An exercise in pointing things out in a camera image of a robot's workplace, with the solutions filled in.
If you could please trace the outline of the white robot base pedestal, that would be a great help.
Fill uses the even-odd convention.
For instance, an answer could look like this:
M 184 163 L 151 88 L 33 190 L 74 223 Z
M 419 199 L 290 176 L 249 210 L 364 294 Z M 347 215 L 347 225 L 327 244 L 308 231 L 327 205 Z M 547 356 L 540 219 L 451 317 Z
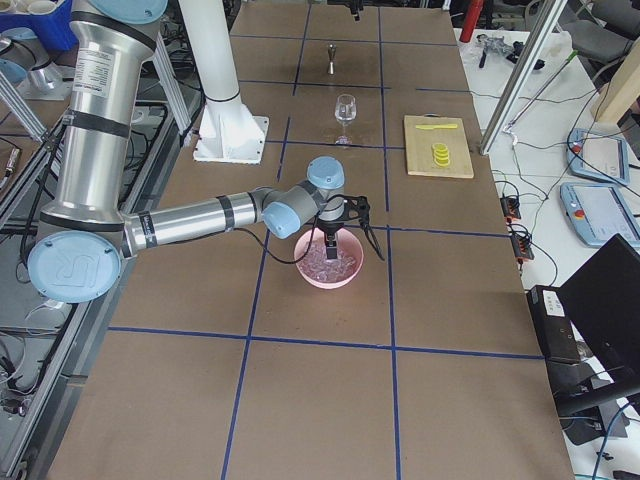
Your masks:
M 194 159 L 258 164 L 269 119 L 256 117 L 241 98 L 223 3 L 179 3 L 205 96 Z

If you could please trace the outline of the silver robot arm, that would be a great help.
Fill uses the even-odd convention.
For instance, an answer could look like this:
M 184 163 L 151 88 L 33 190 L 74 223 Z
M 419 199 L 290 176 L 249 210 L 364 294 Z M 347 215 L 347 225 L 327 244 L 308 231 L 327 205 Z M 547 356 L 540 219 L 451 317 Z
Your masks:
M 27 259 L 32 285 L 46 297 L 83 303 L 104 295 L 122 261 L 140 251 L 263 223 L 284 239 L 312 223 L 337 253 L 348 222 L 369 225 L 363 196 L 344 192 L 342 164 L 314 159 L 287 191 L 260 187 L 164 210 L 125 214 L 119 191 L 142 64 L 159 50 L 163 1 L 77 1 L 70 26 L 79 50 L 55 198 L 39 216 Z

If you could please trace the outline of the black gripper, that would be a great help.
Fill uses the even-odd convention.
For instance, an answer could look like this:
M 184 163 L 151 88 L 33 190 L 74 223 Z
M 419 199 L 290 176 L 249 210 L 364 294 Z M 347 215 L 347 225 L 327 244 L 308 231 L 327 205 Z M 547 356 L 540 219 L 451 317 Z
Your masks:
M 360 21 L 360 12 L 363 10 L 362 0 L 329 0 L 330 5 L 341 5 L 349 9 L 351 14 L 354 14 L 354 20 Z
M 370 240 L 370 205 L 366 196 L 335 194 L 319 214 L 317 227 L 324 234 L 327 259 L 338 258 L 337 232 L 347 223 L 358 221 L 365 238 Z

